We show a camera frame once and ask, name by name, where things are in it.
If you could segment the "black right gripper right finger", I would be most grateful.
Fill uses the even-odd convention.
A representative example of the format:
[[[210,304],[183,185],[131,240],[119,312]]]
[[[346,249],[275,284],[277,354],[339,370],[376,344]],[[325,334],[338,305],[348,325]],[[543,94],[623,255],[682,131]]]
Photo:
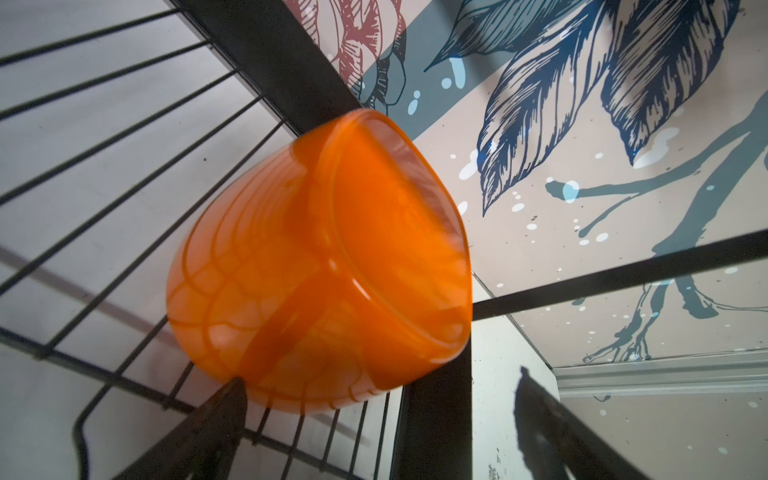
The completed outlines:
[[[535,479],[644,479],[646,475],[602,440],[521,369],[514,407],[518,448]]]

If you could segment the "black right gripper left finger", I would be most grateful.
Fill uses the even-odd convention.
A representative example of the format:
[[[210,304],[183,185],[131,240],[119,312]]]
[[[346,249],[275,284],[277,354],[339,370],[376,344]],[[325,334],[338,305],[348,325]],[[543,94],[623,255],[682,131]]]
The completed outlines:
[[[120,472],[118,479],[226,479],[245,430],[245,383],[234,378]]]

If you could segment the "orange glass bowl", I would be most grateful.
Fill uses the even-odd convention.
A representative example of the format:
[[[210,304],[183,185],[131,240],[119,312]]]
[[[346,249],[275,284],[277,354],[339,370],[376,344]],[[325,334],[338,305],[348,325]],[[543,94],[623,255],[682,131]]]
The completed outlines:
[[[472,322],[461,215],[406,134],[358,109],[242,174],[177,250],[167,317],[181,349],[250,400],[310,414],[457,358]]]

